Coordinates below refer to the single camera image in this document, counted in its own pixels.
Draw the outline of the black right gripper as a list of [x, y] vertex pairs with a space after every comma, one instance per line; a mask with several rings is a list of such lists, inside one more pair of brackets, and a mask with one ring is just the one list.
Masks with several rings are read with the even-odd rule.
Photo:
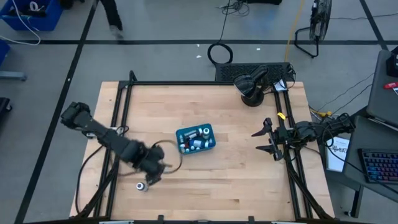
[[263, 121], [263, 128], [252, 134], [252, 137], [269, 135], [270, 145], [257, 146], [256, 149], [268, 152], [273, 156], [275, 161], [279, 161], [284, 158], [284, 153], [278, 148], [278, 145], [288, 146], [289, 135], [285, 127], [278, 127], [275, 130], [272, 129], [272, 121], [270, 118], [266, 118]]

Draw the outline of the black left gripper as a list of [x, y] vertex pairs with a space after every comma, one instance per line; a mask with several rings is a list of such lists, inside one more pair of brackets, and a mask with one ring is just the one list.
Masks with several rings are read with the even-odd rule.
[[165, 154], [163, 149], [159, 145], [154, 145], [151, 148], [143, 146], [141, 148], [141, 154], [136, 162], [136, 167], [146, 172], [145, 180], [148, 186], [153, 183], [156, 184], [162, 180], [162, 173], [165, 166], [161, 163]]

